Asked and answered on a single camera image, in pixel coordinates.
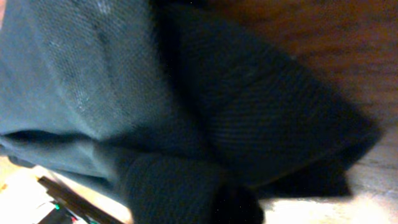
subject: wood grain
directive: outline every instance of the wood grain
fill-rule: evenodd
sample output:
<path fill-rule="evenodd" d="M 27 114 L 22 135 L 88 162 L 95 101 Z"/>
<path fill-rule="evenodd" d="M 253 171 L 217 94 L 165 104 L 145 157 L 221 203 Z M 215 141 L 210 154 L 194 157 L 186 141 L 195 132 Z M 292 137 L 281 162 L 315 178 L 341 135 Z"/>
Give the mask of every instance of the wood grain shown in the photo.
<path fill-rule="evenodd" d="M 311 68 L 383 127 L 398 122 L 398 1 L 220 0 L 236 21 Z"/>

